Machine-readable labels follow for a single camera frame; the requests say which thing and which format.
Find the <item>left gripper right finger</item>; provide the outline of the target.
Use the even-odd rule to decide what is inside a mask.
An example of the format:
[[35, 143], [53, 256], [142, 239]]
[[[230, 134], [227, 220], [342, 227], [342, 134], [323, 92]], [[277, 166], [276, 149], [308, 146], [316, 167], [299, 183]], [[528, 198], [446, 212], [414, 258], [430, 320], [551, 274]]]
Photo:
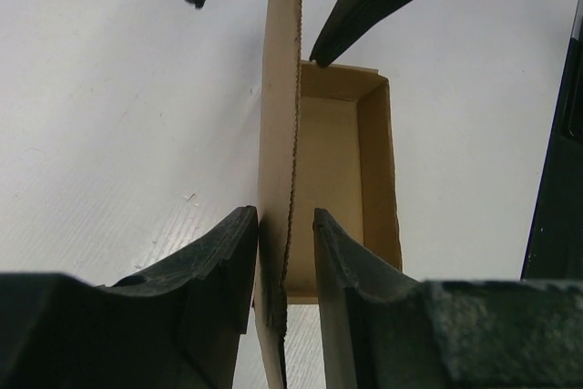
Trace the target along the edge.
[[416, 281], [313, 218], [330, 388], [579, 388], [579, 281]]

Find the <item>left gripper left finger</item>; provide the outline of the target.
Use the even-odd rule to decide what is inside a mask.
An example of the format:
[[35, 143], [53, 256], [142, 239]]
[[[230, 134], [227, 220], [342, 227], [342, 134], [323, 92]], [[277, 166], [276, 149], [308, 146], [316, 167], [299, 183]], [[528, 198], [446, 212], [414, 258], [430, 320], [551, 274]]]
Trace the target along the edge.
[[251, 307], [258, 217], [205, 235], [112, 286], [1, 277], [4, 388], [229, 388]]

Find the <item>brown cardboard box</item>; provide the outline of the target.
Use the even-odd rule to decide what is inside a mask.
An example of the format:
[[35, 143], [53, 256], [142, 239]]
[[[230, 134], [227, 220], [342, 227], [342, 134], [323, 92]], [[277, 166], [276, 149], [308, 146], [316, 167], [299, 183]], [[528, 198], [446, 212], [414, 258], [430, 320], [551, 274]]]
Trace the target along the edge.
[[271, 388], [287, 384], [288, 306], [318, 301], [316, 209], [389, 264], [402, 264], [388, 80], [364, 67], [318, 67], [301, 49], [302, 0], [268, 0], [253, 298]]

